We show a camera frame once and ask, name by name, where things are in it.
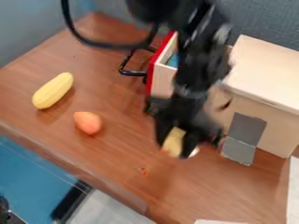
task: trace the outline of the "orange object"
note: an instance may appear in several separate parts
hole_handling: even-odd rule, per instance
[[[101,118],[90,112],[75,112],[73,119],[76,127],[88,135],[94,135],[101,130]]]

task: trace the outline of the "blue floor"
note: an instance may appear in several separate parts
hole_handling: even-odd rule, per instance
[[[51,212],[76,181],[56,165],[0,136],[0,195],[24,221],[52,223]]]

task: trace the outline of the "blue wall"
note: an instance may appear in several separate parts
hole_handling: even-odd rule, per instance
[[[64,27],[60,0],[0,1],[0,67]],[[89,0],[70,0],[74,16],[90,10]]]

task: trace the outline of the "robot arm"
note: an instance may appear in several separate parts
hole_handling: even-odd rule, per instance
[[[188,158],[203,142],[218,145],[221,125],[204,111],[209,88],[230,71],[226,42],[232,30],[226,16],[212,0],[126,0],[132,15],[153,24],[149,36],[140,43],[116,45],[94,42],[73,26],[68,0],[61,0],[66,24],[82,43],[111,49],[139,49],[148,46],[159,25],[178,32],[178,70],[173,80],[174,93],[167,105],[154,115],[156,140],[162,147],[178,149],[177,156]],[[168,144],[174,130],[180,130],[180,145]]]

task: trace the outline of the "white paper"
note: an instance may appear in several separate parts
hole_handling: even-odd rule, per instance
[[[292,157],[289,168],[288,224],[299,223],[299,159]]]

